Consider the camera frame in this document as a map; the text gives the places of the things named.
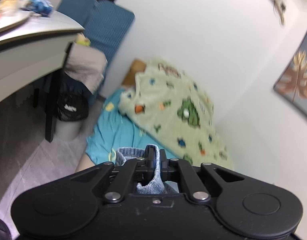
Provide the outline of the blue denim jeans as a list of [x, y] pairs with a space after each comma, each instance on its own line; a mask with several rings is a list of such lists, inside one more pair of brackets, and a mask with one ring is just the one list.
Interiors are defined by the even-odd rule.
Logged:
[[122, 166], [127, 161], [138, 161], [134, 179], [138, 181], [136, 189], [139, 194], [174, 194], [172, 186], [162, 181], [162, 168], [167, 167], [167, 155], [164, 149], [148, 144], [145, 149], [121, 147], [117, 149], [115, 165]]

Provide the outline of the teal smiley bed sheet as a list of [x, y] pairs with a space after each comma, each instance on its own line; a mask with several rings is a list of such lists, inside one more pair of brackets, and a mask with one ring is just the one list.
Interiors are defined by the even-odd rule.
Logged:
[[148, 144], [157, 145], [166, 151], [167, 158], [175, 158], [171, 151], [151, 137], [145, 130], [135, 125], [119, 111], [121, 88], [109, 96], [102, 106], [102, 111], [92, 134], [87, 138], [86, 155], [95, 165], [115, 160], [115, 152], [120, 147], [144, 149]]

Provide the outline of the green cartoon fleece blanket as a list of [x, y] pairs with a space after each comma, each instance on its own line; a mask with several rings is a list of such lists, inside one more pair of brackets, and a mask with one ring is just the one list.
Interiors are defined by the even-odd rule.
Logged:
[[153, 59], [135, 75], [135, 87], [120, 95], [119, 111], [175, 158], [192, 165], [233, 169], [227, 147], [213, 125], [214, 104], [184, 71]]

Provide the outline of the black-lined waste bin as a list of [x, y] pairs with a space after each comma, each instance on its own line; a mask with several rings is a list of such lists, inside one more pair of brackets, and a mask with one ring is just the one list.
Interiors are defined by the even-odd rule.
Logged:
[[89, 115], [88, 100], [81, 94], [61, 93], [55, 107], [55, 134], [61, 140], [74, 140]]

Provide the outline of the black shoe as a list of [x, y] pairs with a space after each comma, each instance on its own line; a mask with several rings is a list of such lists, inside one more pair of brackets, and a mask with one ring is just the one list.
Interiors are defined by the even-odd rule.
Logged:
[[0, 240], [11, 240], [12, 236], [8, 226], [0, 219]]

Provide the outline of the grey cloth on chair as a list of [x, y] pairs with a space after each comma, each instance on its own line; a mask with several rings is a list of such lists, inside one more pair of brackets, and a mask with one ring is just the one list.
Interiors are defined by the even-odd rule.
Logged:
[[94, 94], [104, 79], [106, 66], [107, 59], [102, 51], [73, 43], [64, 72]]

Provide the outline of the gold leaf framed picture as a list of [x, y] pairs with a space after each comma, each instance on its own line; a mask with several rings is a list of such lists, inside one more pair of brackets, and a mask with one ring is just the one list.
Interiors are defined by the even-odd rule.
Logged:
[[307, 117], [307, 32], [273, 90]]

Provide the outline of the yellow plush toy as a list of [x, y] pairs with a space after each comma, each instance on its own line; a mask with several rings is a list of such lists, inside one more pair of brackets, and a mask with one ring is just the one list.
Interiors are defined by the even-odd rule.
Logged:
[[75, 43], [82, 45], [82, 46], [86, 46], [86, 47], [90, 46], [89, 38], [85, 37], [85, 35], [83, 35], [83, 33], [77, 34], [77, 36], [75, 38]]

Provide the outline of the blue quilted chair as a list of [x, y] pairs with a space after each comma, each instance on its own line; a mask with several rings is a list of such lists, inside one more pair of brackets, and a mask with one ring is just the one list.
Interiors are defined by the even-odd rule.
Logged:
[[[105, 54], [107, 66], [103, 74], [106, 75], [112, 59], [134, 21], [134, 13], [108, 0], [62, 0], [57, 11], [81, 24], [85, 28], [83, 34], [89, 38], [91, 47]], [[33, 102], [42, 106], [48, 102], [49, 89], [54, 85], [53, 76], [61, 79], [57, 92], [82, 94], [90, 105], [94, 103], [105, 82], [99, 81], [95, 92], [89, 92], [82, 82], [74, 80], [60, 70], [55, 70], [32, 83]]]

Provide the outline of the white black-edged desk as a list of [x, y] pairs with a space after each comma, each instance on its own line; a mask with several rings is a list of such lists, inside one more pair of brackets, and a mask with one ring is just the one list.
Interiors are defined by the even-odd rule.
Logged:
[[84, 28], [55, 11], [50, 17], [31, 16], [20, 27], [0, 35], [0, 102], [49, 73], [59, 85], [66, 50]]

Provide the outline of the tissue pack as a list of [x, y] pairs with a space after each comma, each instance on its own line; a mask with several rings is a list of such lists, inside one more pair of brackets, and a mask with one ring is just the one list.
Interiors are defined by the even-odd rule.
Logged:
[[43, 17], [49, 17], [53, 12], [53, 5], [50, 0], [22, 0], [22, 10], [31, 11]]

